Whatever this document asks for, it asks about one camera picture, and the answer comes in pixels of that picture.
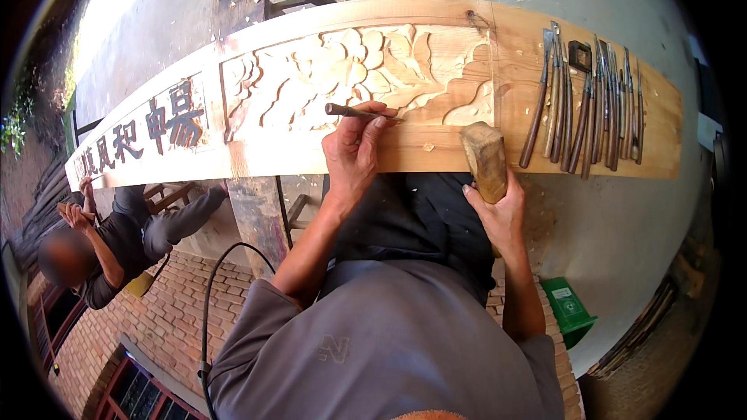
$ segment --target gray pants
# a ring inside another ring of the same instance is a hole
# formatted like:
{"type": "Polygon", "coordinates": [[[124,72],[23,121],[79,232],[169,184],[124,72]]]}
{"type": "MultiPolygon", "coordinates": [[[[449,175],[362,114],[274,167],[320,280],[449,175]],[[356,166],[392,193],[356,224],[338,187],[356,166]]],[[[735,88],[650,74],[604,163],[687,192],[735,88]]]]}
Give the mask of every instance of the gray pants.
{"type": "Polygon", "coordinates": [[[148,258],[158,261],[182,238],[199,230],[220,207],[228,194],[216,185],[181,210],[152,215],[143,198],[145,185],[117,187],[111,209],[128,216],[134,227],[142,229],[143,248],[148,258]]]}

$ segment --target electric cable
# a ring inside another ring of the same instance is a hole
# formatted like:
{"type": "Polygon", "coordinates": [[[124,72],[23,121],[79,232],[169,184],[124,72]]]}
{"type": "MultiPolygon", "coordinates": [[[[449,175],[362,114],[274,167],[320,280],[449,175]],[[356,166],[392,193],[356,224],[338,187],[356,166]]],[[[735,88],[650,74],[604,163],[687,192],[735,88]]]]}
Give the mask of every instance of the electric cable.
{"type": "Polygon", "coordinates": [[[257,249],[257,247],[255,247],[254,245],[249,245],[248,243],[244,243],[242,241],[237,241],[234,245],[231,245],[228,250],[224,251],[223,254],[220,255],[218,261],[215,263],[215,266],[213,266],[213,270],[210,272],[210,277],[208,278],[208,283],[206,286],[207,288],[205,289],[205,304],[202,307],[202,351],[200,352],[200,369],[197,370],[197,378],[200,380],[200,384],[202,385],[202,392],[205,395],[205,403],[208,405],[210,420],[217,420],[215,409],[213,409],[213,403],[212,401],[210,401],[210,393],[208,392],[208,375],[210,375],[210,370],[213,369],[213,366],[208,363],[208,308],[210,305],[210,289],[213,286],[215,273],[220,265],[223,264],[223,260],[231,252],[231,250],[238,247],[239,245],[251,248],[252,250],[257,252],[257,254],[262,257],[262,259],[267,263],[267,266],[270,267],[273,275],[275,274],[275,268],[270,265],[270,260],[268,260],[265,255],[263,255],[262,252],[257,249]]]}

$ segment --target wood carving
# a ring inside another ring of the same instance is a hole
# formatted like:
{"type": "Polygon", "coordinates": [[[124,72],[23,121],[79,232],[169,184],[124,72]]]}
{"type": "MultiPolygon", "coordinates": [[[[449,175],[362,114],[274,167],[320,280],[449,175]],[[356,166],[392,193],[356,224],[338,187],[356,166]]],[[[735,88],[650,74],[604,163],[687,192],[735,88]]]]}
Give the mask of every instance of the wood carving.
{"type": "MultiPolygon", "coordinates": [[[[404,119],[379,140],[381,172],[466,171],[459,130],[476,121],[500,128],[506,161],[516,167],[537,105],[542,27],[550,19],[484,0],[362,0],[286,14],[209,44],[144,83],[81,143],[67,178],[76,190],[84,175],[100,173],[95,188],[324,173],[321,140],[339,122],[325,104],[368,100],[404,119]]],[[[558,22],[568,41],[593,38],[558,22]]],[[[597,163],[590,174],[677,177],[681,96],[644,62],[641,72],[642,163],[621,160],[616,172],[597,163]]],[[[583,87],[581,75],[572,79],[583,87]]],[[[539,145],[527,171],[558,173],[539,145]]]]}

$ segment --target wooden mallet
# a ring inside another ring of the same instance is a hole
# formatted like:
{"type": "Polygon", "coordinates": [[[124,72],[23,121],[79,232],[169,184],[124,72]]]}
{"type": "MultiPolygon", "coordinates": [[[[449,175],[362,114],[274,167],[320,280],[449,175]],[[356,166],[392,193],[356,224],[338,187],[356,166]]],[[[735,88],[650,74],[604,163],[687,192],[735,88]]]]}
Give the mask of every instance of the wooden mallet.
{"type": "MultiPolygon", "coordinates": [[[[485,122],[475,122],[462,128],[459,138],[465,149],[469,171],[477,184],[477,191],[487,203],[496,204],[506,196],[508,189],[503,134],[498,128],[485,122]]],[[[500,257],[495,245],[493,255],[500,257]]]]}

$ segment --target person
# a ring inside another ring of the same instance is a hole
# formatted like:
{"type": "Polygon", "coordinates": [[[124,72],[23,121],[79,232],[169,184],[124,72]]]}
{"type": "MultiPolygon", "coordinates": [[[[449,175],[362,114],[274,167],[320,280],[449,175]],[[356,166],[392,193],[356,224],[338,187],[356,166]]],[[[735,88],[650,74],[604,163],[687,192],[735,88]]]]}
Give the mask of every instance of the person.
{"type": "Polygon", "coordinates": [[[323,139],[329,190],[271,282],[249,287],[207,378],[216,416],[563,418],[515,176],[491,205],[468,173],[377,175],[389,125],[344,117],[323,139]],[[491,244],[503,328],[485,310],[491,244]]]}
{"type": "Polygon", "coordinates": [[[213,186],[180,210],[150,214],[145,185],[117,187],[112,213],[94,227],[91,178],[80,183],[83,209],[68,203],[60,215],[70,226],[52,231],[40,243],[37,262],[52,284],[70,287],[94,310],[104,308],[131,280],[199,230],[228,197],[225,182],[213,186]]]}

